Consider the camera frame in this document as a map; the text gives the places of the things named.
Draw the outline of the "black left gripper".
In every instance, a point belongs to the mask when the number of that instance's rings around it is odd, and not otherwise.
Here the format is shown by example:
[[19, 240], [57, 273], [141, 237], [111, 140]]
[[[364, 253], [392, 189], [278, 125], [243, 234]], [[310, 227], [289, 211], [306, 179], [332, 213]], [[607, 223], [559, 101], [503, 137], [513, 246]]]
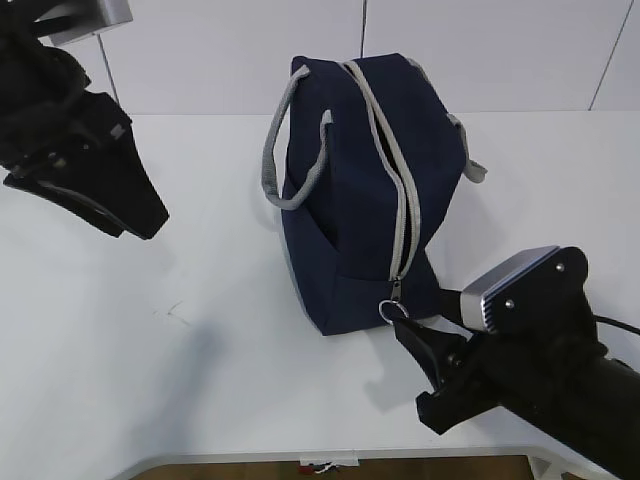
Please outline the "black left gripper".
[[1, 51], [1, 166], [10, 171], [3, 184], [113, 237], [149, 240], [169, 212], [141, 162], [131, 119], [89, 83], [64, 50]]

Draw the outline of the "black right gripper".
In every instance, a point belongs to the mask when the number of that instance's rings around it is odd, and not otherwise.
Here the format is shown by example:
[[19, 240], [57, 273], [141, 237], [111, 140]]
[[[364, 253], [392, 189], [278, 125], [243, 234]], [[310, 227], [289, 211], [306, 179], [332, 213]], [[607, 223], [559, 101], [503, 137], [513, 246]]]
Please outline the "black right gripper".
[[[439, 291], [439, 314], [463, 321], [461, 291]], [[416, 399], [420, 421], [438, 434], [503, 406], [516, 414], [550, 415], [571, 380], [606, 348], [586, 301], [578, 314], [543, 328], [511, 335], [463, 336], [395, 318], [399, 343], [418, 363], [434, 391]]]

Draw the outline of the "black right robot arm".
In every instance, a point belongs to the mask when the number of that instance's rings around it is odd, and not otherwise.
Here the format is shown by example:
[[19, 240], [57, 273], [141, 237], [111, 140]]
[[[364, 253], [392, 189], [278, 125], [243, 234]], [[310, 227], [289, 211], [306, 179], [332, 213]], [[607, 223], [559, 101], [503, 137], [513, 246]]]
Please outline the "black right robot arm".
[[584, 293], [534, 308], [520, 334], [470, 338], [391, 318], [396, 339], [433, 387], [418, 418], [444, 434], [503, 407], [619, 479], [639, 476], [639, 374], [607, 358]]

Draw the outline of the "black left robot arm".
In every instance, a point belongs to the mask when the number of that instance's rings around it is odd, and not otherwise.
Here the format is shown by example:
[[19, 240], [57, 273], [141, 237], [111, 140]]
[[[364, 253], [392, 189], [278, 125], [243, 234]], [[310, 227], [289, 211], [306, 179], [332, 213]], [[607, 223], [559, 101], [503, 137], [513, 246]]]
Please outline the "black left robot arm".
[[169, 213], [140, 159], [132, 120], [63, 46], [131, 22], [126, 1], [1, 4], [1, 167], [5, 186], [102, 232], [152, 239]]

